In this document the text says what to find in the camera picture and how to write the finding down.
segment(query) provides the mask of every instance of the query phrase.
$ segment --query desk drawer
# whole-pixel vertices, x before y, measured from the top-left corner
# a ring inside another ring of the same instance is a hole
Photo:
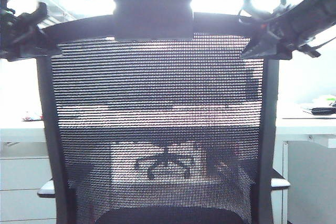
[[[0,221],[0,224],[56,224],[56,219]]]
[[[39,189],[51,179],[48,158],[0,160],[1,190]]]
[[[1,191],[1,221],[52,219],[55,199],[39,198],[37,190]]]

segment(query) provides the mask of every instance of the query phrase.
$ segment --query white wall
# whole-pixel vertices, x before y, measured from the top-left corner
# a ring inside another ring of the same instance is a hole
[[[336,41],[319,52],[319,58],[294,52],[292,60],[280,62],[281,101],[303,103],[323,94],[336,95]]]

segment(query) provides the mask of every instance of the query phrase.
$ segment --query bright light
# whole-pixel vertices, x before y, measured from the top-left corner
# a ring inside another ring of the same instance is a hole
[[[324,42],[327,42],[328,40],[332,39],[336,36],[336,26],[332,26],[328,28],[327,30],[324,30],[323,32],[317,34],[315,36],[315,39],[309,43],[310,46],[318,46]]]
[[[99,16],[113,14],[116,3],[113,0],[61,0],[64,7],[79,15]]]
[[[190,6],[194,12],[237,14],[243,0],[192,0]]]
[[[273,13],[274,9],[281,4],[281,0],[251,0],[251,3],[259,10]]]

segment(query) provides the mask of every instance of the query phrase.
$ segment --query desk surface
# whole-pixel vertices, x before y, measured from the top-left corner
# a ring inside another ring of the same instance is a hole
[[[336,119],[277,119],[277,135],[336,134]],[[1,125],[2,142],[44,142],[44,123],[6,122]]]

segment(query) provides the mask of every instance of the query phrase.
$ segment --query chair base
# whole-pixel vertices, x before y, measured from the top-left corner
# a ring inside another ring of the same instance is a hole
[[[184,164],[181,160],[189,160],[189,165]],[[168,163],[173,163],[184,169],[184,178],[190,178],[190,166],[194,164],[194,157],[191,155],[179,155],[174,153],[168,153],[168,147],[164,147],[164,151],[161,154],[156,154],[147,157],[138,158],[135,161],[134,168],[136,170],[140,169],[140,163],[145,161],[154,161],[154,163],[147,169],[148,179],[154,179],[154,170],[158,168],[161,164],[164,164],[165,167],[168,167]]]

